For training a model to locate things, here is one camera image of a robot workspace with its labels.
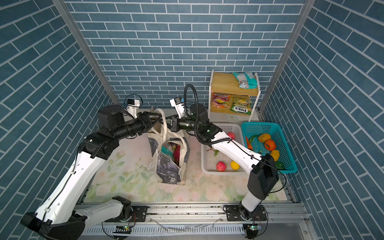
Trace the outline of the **beige canvas grocery bag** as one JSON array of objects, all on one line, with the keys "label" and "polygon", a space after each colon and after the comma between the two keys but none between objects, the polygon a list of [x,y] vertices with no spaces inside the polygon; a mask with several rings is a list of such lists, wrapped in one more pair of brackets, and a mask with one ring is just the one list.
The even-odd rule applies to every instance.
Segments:
[{"label": "beige canvas grocery bag", "polygon": [[185,185],[187,163],[191,153],[186,131],[172,132],[163,123],[150,129],[148,140],[151,147],[151,167],[158,182],[170,185]]}]

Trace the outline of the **pink dragon fruit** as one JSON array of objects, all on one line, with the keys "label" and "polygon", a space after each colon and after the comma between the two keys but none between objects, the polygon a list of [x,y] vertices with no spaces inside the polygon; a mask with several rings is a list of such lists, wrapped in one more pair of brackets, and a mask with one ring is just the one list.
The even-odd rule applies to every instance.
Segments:
[{"label": "pink dragon fruit", "polygon": [[174,162],[177,166],[180,165],[180,150],[181,150],[181,146],[177,145],[173,153]]}]

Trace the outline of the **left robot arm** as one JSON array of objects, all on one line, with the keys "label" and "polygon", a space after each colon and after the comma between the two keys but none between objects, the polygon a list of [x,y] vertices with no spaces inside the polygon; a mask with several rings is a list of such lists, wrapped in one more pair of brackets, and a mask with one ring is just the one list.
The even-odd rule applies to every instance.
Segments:
[{"label": "left robot arm", "polygon": [[77,240],[85,230],[106,220],[130,222],[133,219],[131,201],[120,196],[88,209],[74,210],[89,182],[120,140],[147,133],[155,124],[166,120],[160,109],[137,113],[129,121],[125,121],[125,114],[120,105],[99,109],[98,130],[80,143],[76,158],[59,185],[35,212],[24,214],[21,225],[47,240]]}]

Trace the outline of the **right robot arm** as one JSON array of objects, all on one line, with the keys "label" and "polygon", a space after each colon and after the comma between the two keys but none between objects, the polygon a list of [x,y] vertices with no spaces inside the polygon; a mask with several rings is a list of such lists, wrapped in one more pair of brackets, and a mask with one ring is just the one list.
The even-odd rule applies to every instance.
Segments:
[{"label": "right robot arm", "polygon": [[239,204],[239,213],[244,220],[256,216],[256,208],[270,194],[279,180],[279,171],[274,158],[255,153],[228,136],[220,127],[210,122],[206,109],[200,110],[200,104],[193,104],[193,111],[188,113],[184,103],[172,99],[171,106],[177,114],[166,117],[170,122],[168,129],[193,131],[196,139],[206,146],[225,154],[236,162],[248,175],[248,191]]}]

